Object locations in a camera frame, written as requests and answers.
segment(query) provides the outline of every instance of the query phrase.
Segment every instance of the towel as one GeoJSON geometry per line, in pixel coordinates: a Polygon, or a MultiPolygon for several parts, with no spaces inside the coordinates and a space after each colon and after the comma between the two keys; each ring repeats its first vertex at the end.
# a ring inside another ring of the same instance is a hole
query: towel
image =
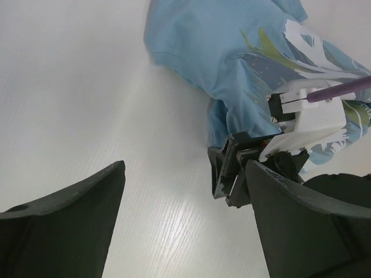
{"type": "MultiPolygon", "coordinates": [[[[156,65],[168,67],[215,100],[210,144],[231,133],[280,133],[265,97],[298,79],[331,86],[370,71],[301,24],[300,0],[153,0],[144,41],[156,65]]],[[[339,136],[309,150],[303,172],[328,162],[367,133],[371,90],[343,100],[347,125],[339,136]]]]}

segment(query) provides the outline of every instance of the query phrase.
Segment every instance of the purple stick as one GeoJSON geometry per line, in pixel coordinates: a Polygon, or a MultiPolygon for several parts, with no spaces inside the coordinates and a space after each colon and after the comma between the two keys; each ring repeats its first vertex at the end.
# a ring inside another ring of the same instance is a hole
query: purple stick
{"type": "Polygon", "coordinates": [[[357,79],[345,84],[340,84],[320,91],[310,93],[307,97],[309,103],[317,103],[321,100],[329,100],[333,97],[340,97],[345,94],[355,93],[371,88],[371,76],[357,79]]]}

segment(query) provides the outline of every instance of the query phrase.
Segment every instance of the white tabletop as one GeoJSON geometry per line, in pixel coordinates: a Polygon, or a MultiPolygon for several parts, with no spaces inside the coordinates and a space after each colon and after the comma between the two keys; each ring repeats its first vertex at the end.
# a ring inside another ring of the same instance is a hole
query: white tabletop
{"type": "MultiPolygon", "coordinates": [[[[2,1],[0,211],[124,160],[103,277],[266,278],[251,206],[211,195],[209,97],[150,63],[148,2],[2,1]]],[[[306,25],[371,68],[369,0],[303,4],[306,25]]],[[[370,172],[370,139],[311,175],[370,172]]]]}

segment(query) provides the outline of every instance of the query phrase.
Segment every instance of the blue fabric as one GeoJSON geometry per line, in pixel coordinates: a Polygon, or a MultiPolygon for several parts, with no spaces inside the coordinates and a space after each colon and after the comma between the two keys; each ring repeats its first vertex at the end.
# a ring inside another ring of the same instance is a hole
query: blue fabric
{"type": "MultiPolygon", "coordinates": [[[[235,132],[279,133],[265,97],[286,82],[325,78],[338,84],[370,74],[303,27],[306,18],[299,0],[155,0],[144,40],[157,65],[216,100],[211,144],[222,147],[235,132]]],[[[364,91],[354,100],[370,97],[364,91]]],[[[313,152],[311,162],[328,161],[336,152],[331,146],[313,152]]]]}

